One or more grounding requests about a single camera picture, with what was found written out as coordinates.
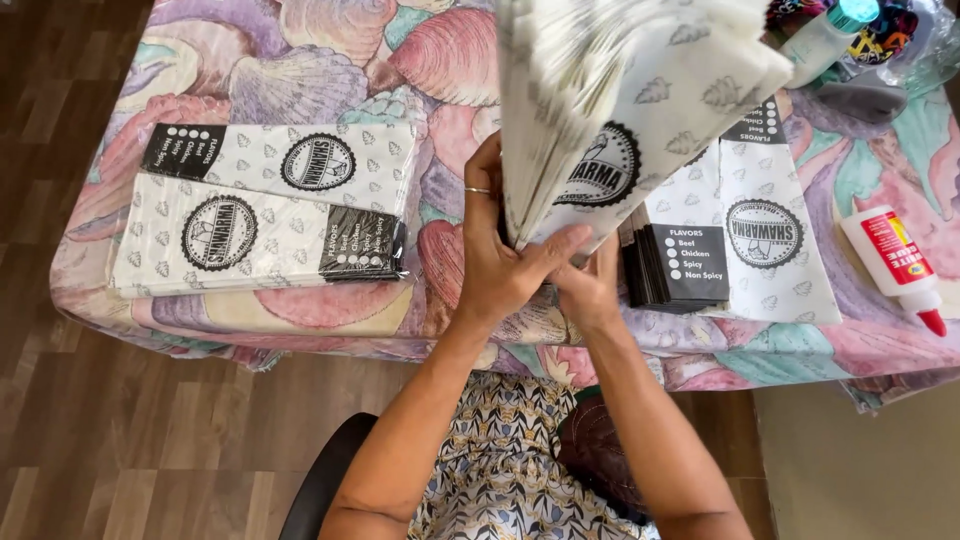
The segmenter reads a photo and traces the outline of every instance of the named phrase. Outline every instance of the brown bag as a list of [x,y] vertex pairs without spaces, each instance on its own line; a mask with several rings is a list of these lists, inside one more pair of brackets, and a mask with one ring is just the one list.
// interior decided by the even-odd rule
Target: brown bag
[[606,499],[621,518],[645,524],[647,508],[636,489],[603,395],[587,390],[577,395],[577,401],[577,407],[560,425],[557,460],[587,489]]

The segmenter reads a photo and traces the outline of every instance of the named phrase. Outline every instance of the white glue bottle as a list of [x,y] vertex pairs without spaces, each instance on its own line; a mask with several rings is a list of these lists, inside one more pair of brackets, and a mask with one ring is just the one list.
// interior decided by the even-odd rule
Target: white glue bottle
[[889,205],[854,214],[840,222],[856,253],[884,296],[895,296],[933,333],[944,337],[947,325],[937,307],[937,275]]
[[793,79],[783,87],[799,88],[823,75],[879,15],[876,0],[839,0],[803,25],[780,48],[795,65]]

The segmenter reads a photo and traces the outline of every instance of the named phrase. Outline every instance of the person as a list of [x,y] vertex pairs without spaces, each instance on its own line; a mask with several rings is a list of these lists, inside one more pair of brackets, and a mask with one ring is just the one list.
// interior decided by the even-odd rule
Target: person
[[[465,185],[496,190],[500,174],[497,133],[467,162]],[[567,227],[517,253],[497,233],[497,199],[465,196],[460,302],[353,458],[320,540],[752,538],[719,468],[620,315],[615,242],[583,269],[569,259],[590,238],[588,226]],[[569,388],[470,373],[497,324],[546,279],[584,337],[655,527],[619,518],[556,462],[555,429],[573,407]]]

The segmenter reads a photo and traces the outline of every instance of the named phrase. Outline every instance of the woman's left hand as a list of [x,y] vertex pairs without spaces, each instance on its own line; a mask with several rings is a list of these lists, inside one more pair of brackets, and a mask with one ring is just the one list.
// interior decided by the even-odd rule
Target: woman's left hand
[[590,226],[574,225],[557,231],[542,245],[528,245],[519,253],[505,246],[497,232],[501,175],[500,132],[496,132],[480,145],[465,167],[465,186],[489,189],[492,194],[465,194],[466,268],[464,288],[453,316],[454,322],[486,331],[493,331],[504,317],[523,307],[547,275],[567,264],[591,234]]

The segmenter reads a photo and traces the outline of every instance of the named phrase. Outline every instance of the floral tablecloth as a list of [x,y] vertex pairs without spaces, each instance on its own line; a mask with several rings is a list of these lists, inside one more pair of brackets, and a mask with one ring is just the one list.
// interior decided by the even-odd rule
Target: floral tablecloth
[[[499,123],[492,0],[158,0],[51,269],[57,306],[173,356],[265,369],[283,351],[419,360],[463,280],[464,162]],[[881,296],[837,222],[890,204],[960,316],[960,131],[943,91],[890,125],[778,95],[843,325],[764,324],[623,308],[670,390],[849,380],[876,407],[960,378],[960,323],[940,339]],[[410,197],[411,279],[123,300],[108,289],[132,180],[156,122],[406,121],[429,136]],[[478,369],[591,384],[579,335],[544,289],[497,329]]]

